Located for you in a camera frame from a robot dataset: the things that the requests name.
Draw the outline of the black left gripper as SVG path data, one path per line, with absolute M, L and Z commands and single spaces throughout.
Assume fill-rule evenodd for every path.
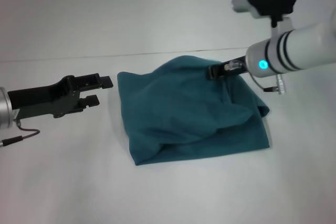
M 101 77 L 95 73 L 80 77 L 66 76 L 50 86 L 10 91 L 8 95 L 12 109 L 19 111 L 18 119 L 47 114 L 60 118 L 100 104 L 96 95 L 80 98 L 79 89 L 109 89 L 112 87 L 113 83 L 109 76 Z

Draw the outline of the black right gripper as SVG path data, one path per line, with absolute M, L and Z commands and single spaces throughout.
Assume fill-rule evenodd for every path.
M 247 73 L 246 56 L 235 58 L 218 65 L 209 66 L 207 70 L 208 80 L 217 80 L 225 76 L 238 76 Z

